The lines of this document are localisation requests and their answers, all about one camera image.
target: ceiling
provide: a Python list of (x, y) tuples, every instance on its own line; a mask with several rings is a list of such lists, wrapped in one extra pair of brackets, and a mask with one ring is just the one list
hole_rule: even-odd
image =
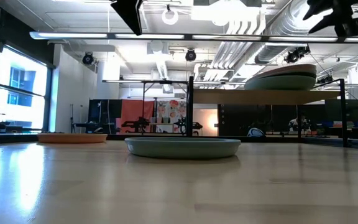
[[(288, 0), (275, 0), (275, 6), (266, 12), (267, 21), (281, 10)], [(181, 0), (181, 6), (177, 7), (185, 12), (191, 9), (193, 0)], [(38, 31), (55, 32), (131, 32), (118, 14), (104, 3), (61, 2), (53, 0), (0, 0), (0, 6), (16, 16), (32, 28)], [(142, 28), (145, 33), (194, 33), (194, 34), (221, 34), (225, 33), (227, 26), (219, 27), (211, 21), (194, 21), (191, 16), (179, 13), (179, 20), (175, 25), (167, 25), (162, 20), (162, 11), (166, 6), (144, 4), (144, 16), (141, 16)], [(324, 29), (315, 35), (334, 36), (333, 28)], [(121, 67), (123, 75), (130, 76), (133, 73), (146, 74), (156, 70), (155, 62), (142, 59), (147, 52), (147, 42), (144, 40), (81, 40), (70, 41), (65, 50), (70, 51), (74, 46), (82, 45), (113, 45), (123, 59), (126, 66)], [(168, 70), (193, 71), (196, 62), (210, 61), (214, 58), (220, 46), (219, 42), (168, 42), (173, 60), (167, 61)], [(188, 48), (195, 49), (196, 62), (186, 62), (185, 53)], [(313, 57), (305, 57), (299, 63), (316, 63), (324, 68), (335, 66), (344, 60), (358, 56), (358, 45), (346, 44), (311, 44)], [(74, 57), (80, 59), (84, 52), (72, 52)], [(337, 62), (337, 55), (342, 60)], [(95, 52), (94, 56), (99, 60), (107, 58), (107, 52)], [(283, 66), (283, 57), (278, 57), (273, 64)], [(338, 71), (338, 76), (346, 74), (346, 70)]]

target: window frame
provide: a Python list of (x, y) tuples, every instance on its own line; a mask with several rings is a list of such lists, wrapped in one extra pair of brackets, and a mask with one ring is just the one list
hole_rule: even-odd
[(53, 67), (41, 62), (41, 61), (38, 61), (26, 54), (23, 54), (22, 52), (20, 52), (19, 50), (17, 49), (14, 49), (8, 45), (4, 45), (4, 49), (8, 49), (8, 50), (11, 50), (23, 57), (26, 57), (36, 63), (39, 63), (41, 65), (44, 65), (46, 66), (47, 68), (47, 80), (46, 80), (46, 91), (45, 91), (45, 96), (43, 95), (40, 95), (40, 94), (36, 94), (36, 93), (33, 93), (31, 91), (27, 91), (27, 90), (22, 90), (20, 88), (16, 88), (16, 87), (12, 87), (12, 86), (7, 86), (7, 85), (3, 85), (3, 84), (0, 84), (0, 89), (4, 89), (4, 90), (7, 90), (7, 91), (10, 91), (10, 92), (13, 92), (13, 93), (18, 93), (18, 94), (23, 94), (23, 95), (28, 95), (28, 96), (40, 96), (42, 98), (44, 98), (45, 100), (45, 104), (44, 104), (44, 120), (43, 120), (43, 125), (42, 125), (42, 129), (38, 129), (38, 128), (24, 128), (25, 130), (28, 130), (28, 131), (48, 131), (49, 129), (49, 114), (50, 114), (50, 92), (52, 90), (52, 70), (53, 70)]

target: spotlight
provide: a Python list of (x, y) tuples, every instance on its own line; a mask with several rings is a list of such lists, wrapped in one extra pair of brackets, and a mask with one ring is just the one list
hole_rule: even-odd
[(143, 0), (110, 0), (111, 7), (136, 35), (142, 34), (139, 8)]
[(333, 9), (333, 13), (324, 16), (309, 33), (312, 34), (329, 26), (335, 27), (338, 37), (358, 36), (358, 18), (353, 19), (354, 13), (352, 5), (357, 4), (358, 0), (308, 0), (310, 6), (303, 20), (307, 20), (313, 15), (317, 15), (328, 9)]
[(309, 45), (307, 47), (297, 47), (294, 51), (288, 52), (288, 55), (284, 58), (284, 61), (286, 61), (286, 63), (295, 63), (309, 53)]
[(84, 63), (84, 65), (90, 66), (93, 64), (93, 62), (94, 62), (93, 53), (85, 52), (85, 56), (82, 59), (82, 63)]
[(188, 49), (186, 53), (186, 61), (193, 62), (197, 58), (196, 52), (194, 49)]

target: white object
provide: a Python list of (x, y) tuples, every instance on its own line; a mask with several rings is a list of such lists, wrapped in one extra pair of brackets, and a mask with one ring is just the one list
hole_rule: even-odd
[(161, 18), (162, 18), (162, 21), (168, 25), (174, 25), (178, 22), (179, 20), (179, 14), (176, 10), (171, 10), (171, 12), (173, 12), (173, 17), (171, 19), (168, 19), (167, 18), (167, 13), (169, 11), (166, 9), (162, 12), (162, 15), (161, 15)]

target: table surface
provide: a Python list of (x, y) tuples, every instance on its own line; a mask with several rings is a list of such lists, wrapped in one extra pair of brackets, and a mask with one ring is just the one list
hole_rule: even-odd
[(0, 223), (358, 223), (358, 151), (243, 144), (212, 161), (123, 141), (0, 145)]

